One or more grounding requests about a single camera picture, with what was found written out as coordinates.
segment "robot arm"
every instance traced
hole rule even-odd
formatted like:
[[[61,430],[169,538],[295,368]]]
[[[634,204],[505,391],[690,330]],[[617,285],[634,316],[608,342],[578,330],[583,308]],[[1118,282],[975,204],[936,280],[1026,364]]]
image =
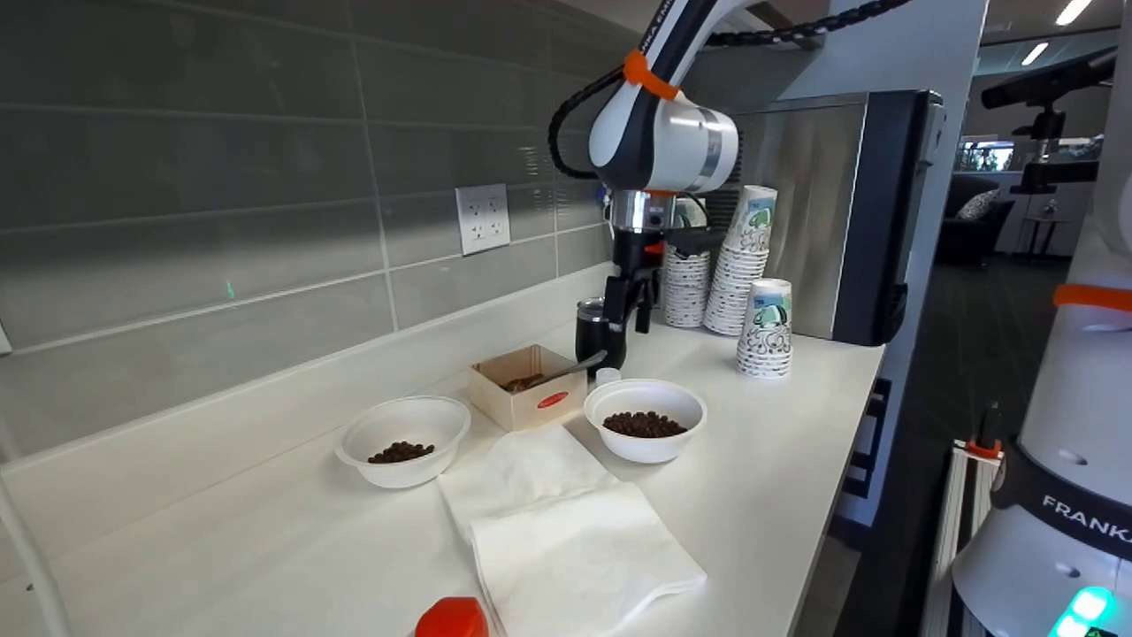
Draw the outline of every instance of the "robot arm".
[[[716,191],[736,167],[733,118],[681,92],[710,27],[755,0],[667,0],[622,86],[590,126],[590,162],[617,191]]]

